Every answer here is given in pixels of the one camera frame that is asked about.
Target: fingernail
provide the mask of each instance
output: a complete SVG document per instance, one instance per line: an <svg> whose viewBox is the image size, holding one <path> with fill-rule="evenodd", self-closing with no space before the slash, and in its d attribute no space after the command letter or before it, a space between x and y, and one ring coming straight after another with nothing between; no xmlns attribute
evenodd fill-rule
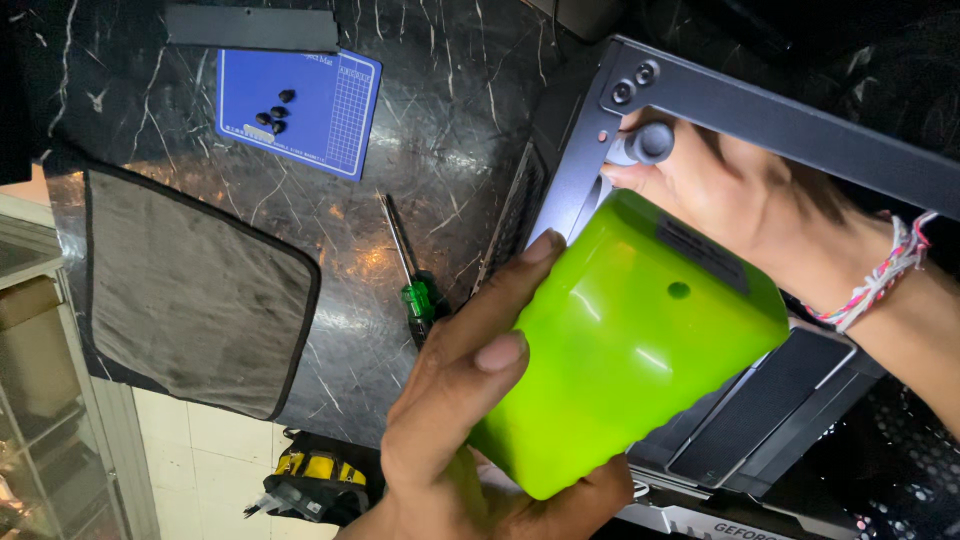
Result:
<svg viewBox="0 0 960 540"><path fill-rule="evenodd" d="M530 244L530 247L520 254L520 259L524 262L540 262L544 260L546 256L553 253L553 248L557 244L558 236L560 235L553 229L547 229L534 240L534 243Z"/></svg>
<svg viewBox="0 0 960 540"><path fill-rule="evenodd" d="M515 364L527 352L527 348L527 337L523 331L508 331L478 351L473 361L481 370L495 373Z"/></svg>

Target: screwdriver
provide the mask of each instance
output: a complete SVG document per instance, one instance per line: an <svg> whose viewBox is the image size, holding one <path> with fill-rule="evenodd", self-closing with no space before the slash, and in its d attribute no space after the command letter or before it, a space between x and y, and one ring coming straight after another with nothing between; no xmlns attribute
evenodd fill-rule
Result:
<svg viewBox="0 0 960 540"><path fill-rule="evenodd" d="M390 225L390 234L394 237L396 250L400 252L400 261L403 263L403 272L407 277L407 284L400 289L400 298L407 308L407 324L410 327L410 335L417 345L417 350L423 348L426 342L426 336L433 327L434 308L427 297L426 283L421 282L415 276L416 268L407 257L407 250L404 249L401 240L399 226L396 224L396 211L394 202L390 195L380 195L380 206L383 207L383 214L387 216L387 223Z"/></svg>

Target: white tile floor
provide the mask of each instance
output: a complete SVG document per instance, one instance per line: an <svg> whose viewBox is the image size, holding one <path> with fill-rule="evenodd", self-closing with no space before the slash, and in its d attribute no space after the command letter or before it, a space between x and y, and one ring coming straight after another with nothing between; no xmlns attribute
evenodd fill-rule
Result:
<svg viewBox="0 0 960 540"><path fill-rule="evenodd" d="M135 388L162 540L329 540L330 525L243 509L289 441L283 427Z"/></svg>

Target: wrist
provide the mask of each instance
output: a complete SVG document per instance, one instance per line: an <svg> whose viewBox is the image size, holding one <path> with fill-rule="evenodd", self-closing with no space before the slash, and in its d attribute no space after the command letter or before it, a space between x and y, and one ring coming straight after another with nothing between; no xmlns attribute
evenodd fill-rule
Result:
<svg viewBox="0 0 960 540"><path fill-rule="evenodd" d="M891 224L849 210L843 223L826 218L806 223L779 253L758 258L757 266L808 306L832 311L890 256L892 238Z"/></svg>

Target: hand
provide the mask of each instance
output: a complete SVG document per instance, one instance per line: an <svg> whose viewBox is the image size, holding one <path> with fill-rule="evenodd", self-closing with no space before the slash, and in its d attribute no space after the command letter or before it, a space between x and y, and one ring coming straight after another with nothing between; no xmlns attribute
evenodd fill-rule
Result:
<svg viewBox="0 0 960 540"><path fill-rule="evenodd" d="M655 110L624 116L621 130L653 119L676 143L657 165L602 172L748 260L819 311L845 304L889 255L889 224L855 209L824 173Z"/></svg>
<svg viewBox="0 0 960 540"><path fill-rule="evenodd" d="M459 313L434 325L387 414L381 463L389 491L338 538L586 539L630 503L623 454L539 502L482 485L477 466L489 462L464 446L523 375L527 342L510 330L563 250L564 239L547 231Z"/></svg>

